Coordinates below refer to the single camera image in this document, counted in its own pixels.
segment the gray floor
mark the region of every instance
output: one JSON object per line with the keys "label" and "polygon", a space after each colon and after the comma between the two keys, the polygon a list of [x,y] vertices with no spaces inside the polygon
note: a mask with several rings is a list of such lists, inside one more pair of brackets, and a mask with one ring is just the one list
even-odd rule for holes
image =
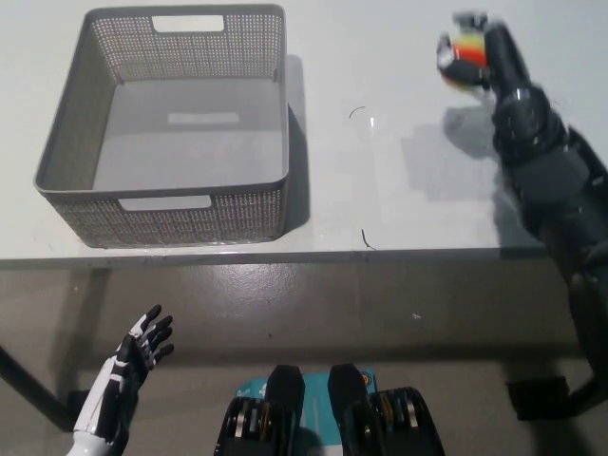
{"label": "gray floor", "polygon": [[[0,345],[59,394],[85,388],[139,315],[175,316],[127,455],[211,455],[235,388],[277,362],[373,367],[417,387],[448,456],[608,454],[608,408],[519,423],[504,382],[589,370],[544,260],[0,272]],[[70,435],[0,382],[0,454],[64,455]]]}

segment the gray plastic basket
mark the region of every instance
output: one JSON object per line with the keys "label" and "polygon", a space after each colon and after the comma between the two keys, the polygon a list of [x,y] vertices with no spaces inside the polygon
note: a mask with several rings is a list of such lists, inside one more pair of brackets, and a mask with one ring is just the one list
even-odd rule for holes
{"label": "gray plastic basket", "polygon": [[285,52],[273,5],[91,11],[37,189],[91,247],[280,237]]}

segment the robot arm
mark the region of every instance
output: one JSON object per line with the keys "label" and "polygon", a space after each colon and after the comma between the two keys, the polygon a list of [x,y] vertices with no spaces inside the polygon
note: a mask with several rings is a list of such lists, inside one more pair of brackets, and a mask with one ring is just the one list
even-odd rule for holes
{"label": "robot arm", "polygon": [[67,456],[123,454],[139,389],[147,374],[174,349],[172,344],[161,347],[173,331],[173,317],[152,324],[161,310],[155,306],[142,316],[105,360],[76,421],[74,445]]}
{"label": "robot arm", "polygon": [[[544,243],[569,287],[580,345],[608,391],[608,173],[587,141],[564,125],[532,83],[505,24],[460,14],[462,36],[444,35],[437,67],[452,84],[491,90],[494,148],[524,227]],[[576,413],[570,403],[542,417]]]}

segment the white table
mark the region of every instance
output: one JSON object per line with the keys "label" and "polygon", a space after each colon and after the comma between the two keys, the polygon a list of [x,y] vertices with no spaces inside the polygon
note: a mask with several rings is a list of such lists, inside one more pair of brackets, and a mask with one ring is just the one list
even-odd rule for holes
{"label": "white table", "polygon": [[[448,0],[281,2],[289,102],[308,142],[308,156],[292,163],[292,174],[299,184],[308,182],[299,186],[297,206],[310,213],[284,237],[251,245],[86,247],[32,178],[84,14],[144,3],[0,4],[2,267],[406,259],[540,248],[500,189],[488,111],[436,73],[438,35],[451,29],[451,13],[461,6]],[[608,4],[484,0],[479,6],[507,21],[534,79],[608,159]]]}

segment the white robotic hand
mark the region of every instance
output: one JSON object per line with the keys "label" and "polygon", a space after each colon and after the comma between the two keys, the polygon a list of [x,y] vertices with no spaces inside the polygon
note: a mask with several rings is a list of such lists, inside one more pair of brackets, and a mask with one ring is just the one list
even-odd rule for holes
{"label": "white robotic hand", "polygon": [[160,346],[173,331],[173,317],[152,324],[161,314],[155,306],[135,324],[116,352],[105,360],[74,427],[74,446],[67,456],[120,456],[147,374],[173,344]]}

